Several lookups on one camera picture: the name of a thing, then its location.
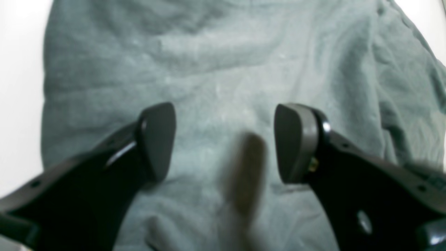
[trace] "white wall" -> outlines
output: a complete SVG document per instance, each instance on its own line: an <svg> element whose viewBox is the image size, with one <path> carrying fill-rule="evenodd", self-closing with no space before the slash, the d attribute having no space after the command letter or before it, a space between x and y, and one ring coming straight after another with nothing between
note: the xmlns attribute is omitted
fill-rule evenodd
<svg viewBox="0 0 446 251"><path fill-rule="evenodd" d="M446 64L441 0L396 0ZM0 0L0 197L41 172L42 46L51 0Z"/></svg>

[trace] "white background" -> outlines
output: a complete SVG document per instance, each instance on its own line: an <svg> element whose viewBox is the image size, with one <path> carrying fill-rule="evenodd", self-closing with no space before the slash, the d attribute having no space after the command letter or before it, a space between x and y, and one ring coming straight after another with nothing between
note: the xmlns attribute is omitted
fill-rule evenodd
<svg viewBox="0 0 446 251"><path fill-rule="evenodd" d="M446 64L441 0L396 0ZM0 197L42 171L43 34L51 0L0 0Z"/></svg>

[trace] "gray-green blanket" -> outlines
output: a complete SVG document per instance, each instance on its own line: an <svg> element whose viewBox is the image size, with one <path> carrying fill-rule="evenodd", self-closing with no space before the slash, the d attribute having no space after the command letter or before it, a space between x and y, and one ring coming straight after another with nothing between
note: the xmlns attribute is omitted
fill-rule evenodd
<svg viewBox="0 0 446 251"><path fill-rule="evenodd" d="M445 84L393 0L55 0L43 163L171 101L170 173L136 196L116 251L331 251L313 192L279 179L275 106L316 107L371 155L442 168Z"/></svg>

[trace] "green fabric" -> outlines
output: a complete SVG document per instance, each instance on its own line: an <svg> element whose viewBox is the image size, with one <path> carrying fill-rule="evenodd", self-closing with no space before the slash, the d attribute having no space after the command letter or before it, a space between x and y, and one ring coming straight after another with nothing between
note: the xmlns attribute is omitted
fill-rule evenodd
<svg viewBox="0 0 446 251"><path fill-rule="evenodd" d="M441 163L445 81L392 0L55 0L43 163L171 101L167 181L137 195L116 250L336 250L312 191L280 182L275 106L316 107L394 163Z"/></svg>

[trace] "small hole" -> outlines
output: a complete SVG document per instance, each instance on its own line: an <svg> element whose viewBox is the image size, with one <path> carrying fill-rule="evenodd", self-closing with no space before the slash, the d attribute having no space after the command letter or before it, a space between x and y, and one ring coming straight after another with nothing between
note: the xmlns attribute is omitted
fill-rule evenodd
<svg viewBox="0 0 446 251"><path fill-rule="evenodd" d="M419 185L417 186L418 190L420 190L421 192L426 192L426 187L424 185Z"/></svg>
<svg viewBox="0 0 446 251"><path fill-rule="evenodd" d="M33 183L31 183L31 187L32 188L36 188L36 187L38 187L40 185L40 181L39 180L36 180L36 181L34 181Z"/></svg>

